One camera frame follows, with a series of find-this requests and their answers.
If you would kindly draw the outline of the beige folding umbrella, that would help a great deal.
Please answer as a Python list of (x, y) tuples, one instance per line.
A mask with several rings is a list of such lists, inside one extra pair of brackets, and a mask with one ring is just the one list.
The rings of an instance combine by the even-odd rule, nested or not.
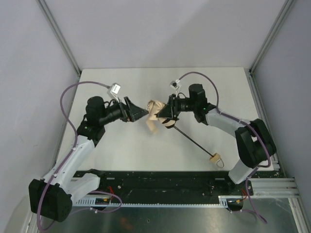
[(207, 153), (210, 156), (209, 161), (211, 163), (213, 163), (217, 168), (224, 168), (225, 164), (224, 164), (220, 154), (210, 153), (208, 150), (206, 150), (201, 145), (199, 145), (196, 141), (194, 141), (191, 137), (189, 137), (186, 133), (184, 133), (182, 130), (180, 130), (175, 125), (177, 122), (177, 119), (168, 119), (168, 118), (163, 118), (163, 117), (157, 116), (157, 114), (160, 113), (160, 111), (163, 110), (165, 106), (166, 106), (165, 103), (158, 101), (158, 100), (148, 101), (146, 110), (148, 111), (149, 114), (148, 114), (148, 118), (146, 120), (146, 124), (147, 124), (149, 130), (151, 131), (151, 133), (153, 133), (153, 134), (157, 133), (157, 127), (155, 125), (156, 121), (160, 122), (167, 129), (174, 128), (180, 134), (182, 134), (185, 138), (187, 138), (189, 141), (191, 141), (193, 144), (195, 144), (198, 148), (200, 148), (205, 153)]

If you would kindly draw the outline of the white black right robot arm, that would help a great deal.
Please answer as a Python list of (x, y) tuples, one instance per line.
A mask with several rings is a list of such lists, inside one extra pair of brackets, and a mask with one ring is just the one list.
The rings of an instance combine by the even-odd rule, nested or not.
[(270, 157), (276, 153), (276, 145), (261, 119), (246, 122), (222, 112), (207, 101), (201, 84), (189, 86), (188, 98), (170, 95), (156, 117), (177, 121), (181, 112), (193, 112), (197, 122), (216, 127), (236, 139), (239, 160), (228, 173), (234, 184), (245, 181), (252, 172), (263, 166), (262, 162), (270, 162)]

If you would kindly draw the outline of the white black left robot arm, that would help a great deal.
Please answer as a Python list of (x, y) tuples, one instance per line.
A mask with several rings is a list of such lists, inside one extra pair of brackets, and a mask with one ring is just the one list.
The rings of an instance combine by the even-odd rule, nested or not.
[(34, 179), (29, 184), (31, 211), (58, 222), (64, 221), (73, 204), (99, 187), (100, 177), (96, 174), (86, 173), (77, 181), (72, 178), (98, 145), (105, 133), (105, 125), (116, 120), (135, 122), (148, 113), (146, 109), (134, 105), (128, 97), (124, 101), (114, 101), (110, 106), (105, 106), (99, 96), (91, 97), (68, 155), (42, 179)]

